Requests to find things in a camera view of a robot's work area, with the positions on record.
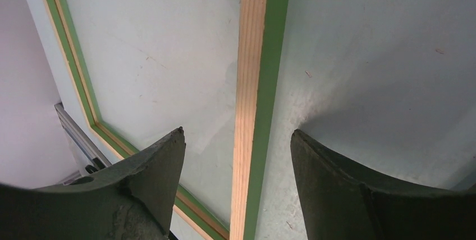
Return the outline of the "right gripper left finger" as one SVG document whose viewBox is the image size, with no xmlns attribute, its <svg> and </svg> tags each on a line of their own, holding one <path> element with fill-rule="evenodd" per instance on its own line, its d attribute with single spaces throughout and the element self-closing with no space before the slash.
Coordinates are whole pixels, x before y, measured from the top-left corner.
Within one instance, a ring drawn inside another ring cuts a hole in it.
<svg viewBox="0 0 476 240">
<path fill-rule="evenodd" d="M 2 239 L 174 239 L 185 156 L 179 127 L 148 148 L 69 185 L 1 185 Z"/>
</svg>

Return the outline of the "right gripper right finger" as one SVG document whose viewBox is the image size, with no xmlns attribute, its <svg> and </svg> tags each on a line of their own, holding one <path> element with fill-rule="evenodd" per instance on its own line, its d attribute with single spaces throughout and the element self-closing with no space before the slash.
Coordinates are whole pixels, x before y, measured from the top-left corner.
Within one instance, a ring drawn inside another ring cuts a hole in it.
<svg viewBox="0 0 476 240">
<path fill-rule="evenodd" d="M 474 239 L 475 188 L 428 187 L 370 169 L 302 130 L 290 141 L 308 239 Z"/>
</svg>

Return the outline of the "wooden picture frame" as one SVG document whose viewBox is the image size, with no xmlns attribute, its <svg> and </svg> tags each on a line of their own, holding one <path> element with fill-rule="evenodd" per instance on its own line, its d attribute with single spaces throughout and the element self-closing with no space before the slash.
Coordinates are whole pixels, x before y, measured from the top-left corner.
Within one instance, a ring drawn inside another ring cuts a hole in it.
<svg viewBox="0 0 476 240">
<path fill-rule="evenodd" d="M 87 127 L 119 158 L 136 153 L 100 121 L 66 0 L 43 1 Z M 231 227 L 226 229 L 183 187 L 174 207 L 205 239 L 253 239 L 257 228 L 289 0 L 240 1 Z"/>
</svg>

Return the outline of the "left aluminium corner post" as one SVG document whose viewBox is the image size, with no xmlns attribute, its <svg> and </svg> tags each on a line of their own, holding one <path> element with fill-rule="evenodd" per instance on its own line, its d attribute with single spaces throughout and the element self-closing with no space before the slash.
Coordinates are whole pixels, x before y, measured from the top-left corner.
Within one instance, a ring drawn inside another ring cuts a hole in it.
<svg viewBox="0 0 476 240">
<path fill-rule="evenodd" d="M 73 181 L 88 176 L 104 168 L 110 167 L 112 163 L 103 155 L 86 133 L 65 111 L 63 104 L 54 106 L 62 128 L 66 134 L 66 139 L 72 156 L 75 159 L 78 170 L 59 183 L 63 185 L 71 184 Z"/>
</svg>

